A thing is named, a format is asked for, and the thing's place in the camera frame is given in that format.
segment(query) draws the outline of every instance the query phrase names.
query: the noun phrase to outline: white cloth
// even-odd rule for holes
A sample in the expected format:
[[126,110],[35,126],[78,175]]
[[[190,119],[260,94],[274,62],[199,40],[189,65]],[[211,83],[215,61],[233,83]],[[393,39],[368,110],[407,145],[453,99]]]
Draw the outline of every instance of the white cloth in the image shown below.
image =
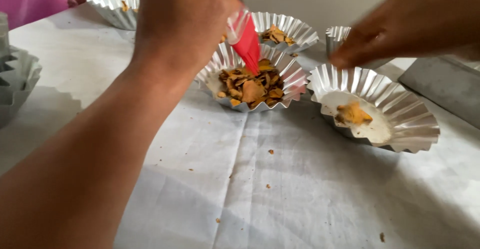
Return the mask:
[[[0,173],[92,103],[133,49],[88,5],[10,38],[44,69],[0,130]],[[192,84],[148,151],[114,248],[480,248],[480,130],[425,101],[438,144],[396,154],[339,135],[308,95],[243,114]]]

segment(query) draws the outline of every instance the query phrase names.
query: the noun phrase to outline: hand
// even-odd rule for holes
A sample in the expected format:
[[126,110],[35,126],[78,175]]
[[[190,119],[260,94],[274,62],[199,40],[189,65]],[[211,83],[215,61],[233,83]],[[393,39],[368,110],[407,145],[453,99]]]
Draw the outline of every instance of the hand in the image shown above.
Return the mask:
[[480,0],[386,0],[330,57],[339,68],[376,59],[456,53],[480,43]]
[[132,61],[153,60],[196,74],[208,63],[227,18],[239,5],[238,0],[140,0]]

